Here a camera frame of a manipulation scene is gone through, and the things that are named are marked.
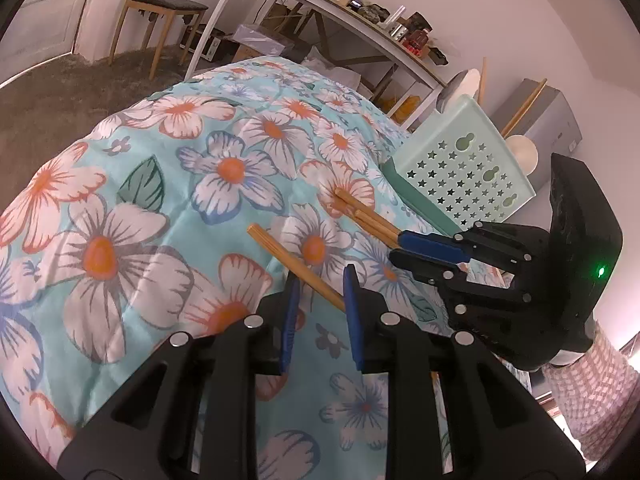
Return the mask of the checkered pink sleeve forearm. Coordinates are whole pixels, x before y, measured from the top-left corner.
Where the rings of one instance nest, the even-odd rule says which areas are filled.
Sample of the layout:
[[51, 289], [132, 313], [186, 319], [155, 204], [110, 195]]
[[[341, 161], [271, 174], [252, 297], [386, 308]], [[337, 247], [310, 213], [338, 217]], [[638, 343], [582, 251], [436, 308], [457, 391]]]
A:
[[586, 460], [608, 452], [639, 405], [639, 373], [599, 325], [583, 354], [560, 356], [542, 374]]

